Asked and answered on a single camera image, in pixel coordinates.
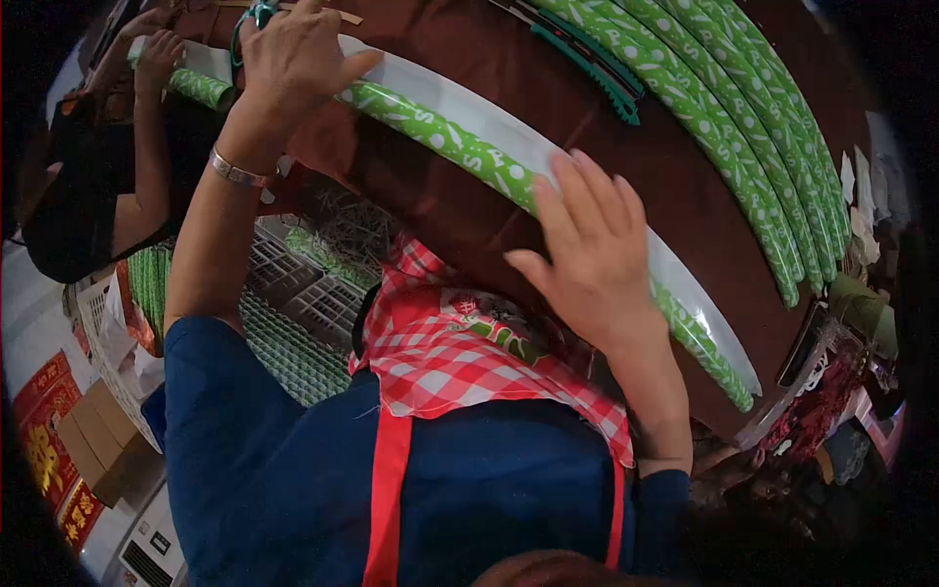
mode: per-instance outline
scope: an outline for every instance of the red and white gingham cloth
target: red and white gingham cloth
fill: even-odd
[[[382,269],[381,289],[362,328],[364,356],[349,357],[349,373],[368,366],[392,415],[432,419],[495,399],[553,399],[591,423],[625,467],[634,466],[625,409],[554,356],[532,356],[533,346],[519,333],[524,327],[488,312],[492,301],[511,303],[447,287],[456,271],[405,235],[395,240]],[[472,324],[491,327],[492,334],[470,330]],[[516,354],[525,348],[526,361],[509,348]]]

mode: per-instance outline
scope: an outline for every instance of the red checkered apron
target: red checkered apron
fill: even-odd
[[[587,384],[589,348],[570,342],[549,322],[530,331],[510,302],[452,287],[457,279],[420,242],[399,236],[362,326],[364,352],[349,359],[350,373],[368,367],[376,374],[381,402],[362,584],[396,584],[412,418],[437,418],[496,399],[561,402],[606,439],[614,469],[606,563],[615,569],[623,532],[623,467],[633,466],[625,410]]]

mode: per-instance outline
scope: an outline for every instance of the green scissors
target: green scissors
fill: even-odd
[[[242,61],[235,56],[235,45],[238,44],[238,35],[241,30],[241,25],[249,18],[254,18],[254,24],[257,25],[257,30],[263,29],[268,25],[271,17],[280,12],[280,9],[277,8],[278,4],[280,4],[280,0],[252,0],[251,5],[244,11],[244,14],[241,15],[238,24],[235,25],[235,30],[232,31],[230,51],[232,67],[240,68],[242,64]]]

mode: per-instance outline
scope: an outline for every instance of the right hand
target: right hand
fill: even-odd
[[[349,87],[381,60],[381,51],[343,56],[338,11],[322,0],[300,0],[275,14],[264,30],[249,19],[241,27],[245,93],[242,100],[288,126]]]
[[[133,91],[138,98],[158,99],[162,95],[184,47],[183,39],[175,33],[165,29],[154,33],[140,53],[133,74]]]
[[[667,334],[650,299],[639,196],[581,151],[558,152],[550,164],[562,193],[543,177],[532,189],[553,265],[533,251],[512,251],[505,260],[578,336],[607,355],[643,344],[651,331]]]

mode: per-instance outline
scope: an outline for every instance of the brown table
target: brown table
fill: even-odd
[[[744,215],[661,104],[644,99],[641,126],[625,125],[582,71],[485,0],[333,0],[331,6],[364,17],[359,26],[343,23],[344,33],[446,75],[632,182],[650,226],[721,309],[762,383],[762,399],[743,414],[676,344],[694,417],[732,440],[784,397],[776,378],[806,314],[808,289],[800,288],[796,308],[783,308]],[[792,72],[838,165],[841,151],[855,144],[868,152],[864,111],[875,102],[843,48],[798,0],[750,0],[744,8]],[[176,30],[227,48],[240,13],[207,8],[180,19]],[[455,165],[338,103],[311,117],[289,151],[378,203],[481,286],[546,309],[500,256],[518,246],[543,249],[537,222]]]

